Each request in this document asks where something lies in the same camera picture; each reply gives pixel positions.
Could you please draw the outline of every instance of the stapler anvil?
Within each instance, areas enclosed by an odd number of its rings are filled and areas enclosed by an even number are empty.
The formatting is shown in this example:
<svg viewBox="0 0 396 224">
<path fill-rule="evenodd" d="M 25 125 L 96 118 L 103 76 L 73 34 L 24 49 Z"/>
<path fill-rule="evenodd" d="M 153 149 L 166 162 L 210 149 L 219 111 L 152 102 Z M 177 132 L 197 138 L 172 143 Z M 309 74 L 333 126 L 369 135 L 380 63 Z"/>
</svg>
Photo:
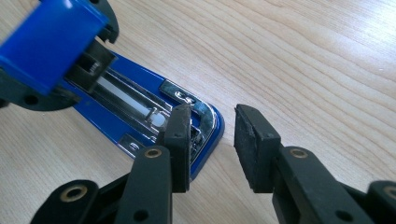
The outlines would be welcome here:
<svg viewBox="0 0 396 224">
<path fill-rule="evenodd" d="M 106 0 L 41 1 L 0 47 L 0 106 L 73 106 L 134 158 L 156 143 L 172 108 L 191 106 L 191 178 L 224 126 L 219 111 L 176 83 L 104 47 L 119 35 Z"/>
</svg>

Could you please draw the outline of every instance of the wood grain surface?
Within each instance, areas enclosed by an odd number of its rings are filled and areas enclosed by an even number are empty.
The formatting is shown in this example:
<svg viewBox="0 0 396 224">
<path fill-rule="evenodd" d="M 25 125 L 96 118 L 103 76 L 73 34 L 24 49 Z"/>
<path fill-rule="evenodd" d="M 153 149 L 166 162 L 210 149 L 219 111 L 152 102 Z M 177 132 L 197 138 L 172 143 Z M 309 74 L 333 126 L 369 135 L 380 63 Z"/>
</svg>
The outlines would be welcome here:
<svg viewBox="0 0 396 224">
<path fill-rule="evenodd" d="M 310 149 L 341 182 L 396 180 L 396 1 L 109 2 L 120 37 L 107 46 L 225 119 L 191 190 L 174 195 L 174 223 L 277 223 L 233 148 L 236 104 L 257 107 L 285 146 Z M 38 4 L 0 1 L 0 40 Z M 103 186 L 132 163 L 73 108 L 0 109 L 0 223 L 28 223 L 63 183 Z"/>
</svg>

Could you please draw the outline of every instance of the light wooden desk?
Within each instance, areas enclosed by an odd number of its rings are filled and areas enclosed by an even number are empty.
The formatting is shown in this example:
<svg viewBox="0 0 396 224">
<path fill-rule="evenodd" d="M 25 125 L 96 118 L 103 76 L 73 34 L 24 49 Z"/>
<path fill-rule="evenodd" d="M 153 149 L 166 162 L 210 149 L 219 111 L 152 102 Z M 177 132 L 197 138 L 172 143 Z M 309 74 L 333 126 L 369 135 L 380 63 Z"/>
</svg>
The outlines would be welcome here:
<svg viewBox="0 0 396 224">
<path fill-rule="evenodd" d="M 0 3 L 0 40 L 37 4 Z M 110 1 L 111 49 L 215 105 L 226 131 L 174 223 L 276 223 L 271 195 L 248 187 L 233 148 L 233 108 L 260 109 L 285 146 L 312 150 L 366 190 L 396 180 L 396 1 Z M 0 223 L 28 223 L 63 183 L 100 186 L 132 161 L 73 108 L 0 110 Z"/>
</svg>

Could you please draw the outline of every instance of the stapler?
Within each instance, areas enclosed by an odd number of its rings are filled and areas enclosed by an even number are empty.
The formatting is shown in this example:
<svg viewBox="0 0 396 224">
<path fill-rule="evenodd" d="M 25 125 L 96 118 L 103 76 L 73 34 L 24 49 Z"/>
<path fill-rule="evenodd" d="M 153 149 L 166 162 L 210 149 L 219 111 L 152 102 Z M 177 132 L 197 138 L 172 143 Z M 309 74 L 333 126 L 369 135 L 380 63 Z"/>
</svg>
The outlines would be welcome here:
<svg viewBox="0 0 396 224">
<path fill-rule="evenodd" d="M 191 106 L 191 179 L 224 132 L 198 96 L 107 49 L 119 26 L 107 0 L 43 0 L 0 47 L 0 106 L 73 106 L 134 158 L 166 130 L 172 109 Z"/>
</svg>

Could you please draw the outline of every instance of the blue stapler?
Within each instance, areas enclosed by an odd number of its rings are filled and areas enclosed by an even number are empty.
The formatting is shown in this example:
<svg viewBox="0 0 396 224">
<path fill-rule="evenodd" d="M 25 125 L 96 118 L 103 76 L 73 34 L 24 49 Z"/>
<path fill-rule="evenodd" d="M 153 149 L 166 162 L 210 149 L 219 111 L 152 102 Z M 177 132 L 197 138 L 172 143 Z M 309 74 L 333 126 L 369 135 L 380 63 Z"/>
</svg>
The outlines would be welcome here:
<svg viewBox="0 0 396 224">
<path fill-rule="evenodd" d="M 0 47 L 0 106 L 73 106 L 132 158 L 155 144 L 172 108 L 191 106 L 191 178 L 224 132 L 212 105 L 104 47 L 119 34 L 106 0 L 43 0 Z"/>
</svg>

